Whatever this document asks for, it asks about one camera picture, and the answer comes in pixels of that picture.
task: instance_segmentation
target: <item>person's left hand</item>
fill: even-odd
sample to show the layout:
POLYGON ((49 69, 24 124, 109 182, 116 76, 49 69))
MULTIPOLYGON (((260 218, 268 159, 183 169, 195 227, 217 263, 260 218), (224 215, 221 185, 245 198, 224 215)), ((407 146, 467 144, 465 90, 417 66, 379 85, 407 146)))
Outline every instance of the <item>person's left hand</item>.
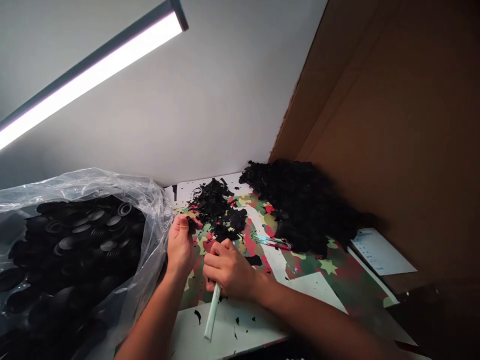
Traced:
MULTIPOLYGON (((201 224, 196 219, 194 220, 199 229, 201 224)), ((168 233, 167 252, 168 266, 166 271, 187 277, 192 271, 197 257, 192 235, 189 234, 187 214, 175 216, 168 233)))

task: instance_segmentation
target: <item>table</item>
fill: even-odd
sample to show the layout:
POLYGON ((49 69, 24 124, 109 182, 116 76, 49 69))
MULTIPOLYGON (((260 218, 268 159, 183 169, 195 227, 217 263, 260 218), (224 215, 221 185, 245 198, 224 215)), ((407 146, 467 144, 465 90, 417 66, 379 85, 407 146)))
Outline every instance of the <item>table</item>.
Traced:
MULTIPOLYGON (((240 252, 248 257, 258 255, 261 265, 254 267, 278 282, 302 293, 320 299, 358 318, 372 330, 379 328, 385 320, 384 305, 391 299, 361 264, 331 239, 327 259, 312 253, 297 254, 280 250, 253 241, 252 236, 273 236, 276 222, 268 202, 259 200, 245 184, 238 184, 238 174, 223 176, 236 200, 238 208, 247 210, 247 222, 243 239, 234 241, 240 252)), ((193 189, 211 179, 187 181, 177 185, 177 200, 173 190, 166 189, 178 213, 193 215, 186 205, 193 189)), ((206 292, 202 269, 204 255, 215 241, 208 226, 193 236, 197 261, 188 276, 184 294, 172 333, 172 359, 226 359, 243 352, 252 351, 286 338, 262 309, 245 305, 231 299, 222 299, 218 304, 212 342, 204 339, 212 293, 206 292)), ((408 335, 401 334, 402 340, 415 344, 408 335)))

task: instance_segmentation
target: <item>blue scissors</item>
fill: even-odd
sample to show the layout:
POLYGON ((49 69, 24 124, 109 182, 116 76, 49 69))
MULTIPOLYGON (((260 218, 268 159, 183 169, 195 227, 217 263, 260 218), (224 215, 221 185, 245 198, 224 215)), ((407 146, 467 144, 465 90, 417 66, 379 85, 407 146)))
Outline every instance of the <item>blue scissors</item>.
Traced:
POLYGON ((268 246, 283 249, 283 250, 292 250, 292 245, 290 245, 287 242, 280 241, 280 240, 277 240, 271 237, 266 237, 266 236, 253 235, 253 237, 258 238, 258 240, 257 239, 253 239, 253 240, 259 244, 264 244, 264 245, 268 245, 268 246))

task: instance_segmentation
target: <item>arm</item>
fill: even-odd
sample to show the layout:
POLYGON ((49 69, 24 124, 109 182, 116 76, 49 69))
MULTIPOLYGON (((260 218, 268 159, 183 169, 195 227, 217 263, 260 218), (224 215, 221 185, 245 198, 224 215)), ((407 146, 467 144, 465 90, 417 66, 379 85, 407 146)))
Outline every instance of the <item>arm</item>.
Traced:
POLYGON ((170 337, 195 252, 186 215, 177 215, 168 234, 168 267, 115 360, 170 359, 170 337))
POLYGON ((260 305, 333 359, 401 359, 342 311, 255 271, 228 239, 213 244, 203 274, 225 296, 260 305))

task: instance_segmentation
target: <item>forearm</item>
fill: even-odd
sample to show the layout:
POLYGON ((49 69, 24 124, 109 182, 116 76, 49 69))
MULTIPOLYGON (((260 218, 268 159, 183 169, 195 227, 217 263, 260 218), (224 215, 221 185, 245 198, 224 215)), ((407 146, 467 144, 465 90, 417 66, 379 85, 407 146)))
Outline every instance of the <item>forearm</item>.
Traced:
POLYGON ((115 360, 170 359, 170 338, 187 276, 168 268, 115 360))
POLYGON ((333 359, 392 359, 376 336, 340 310, 262 276, 256 302, 333 359))

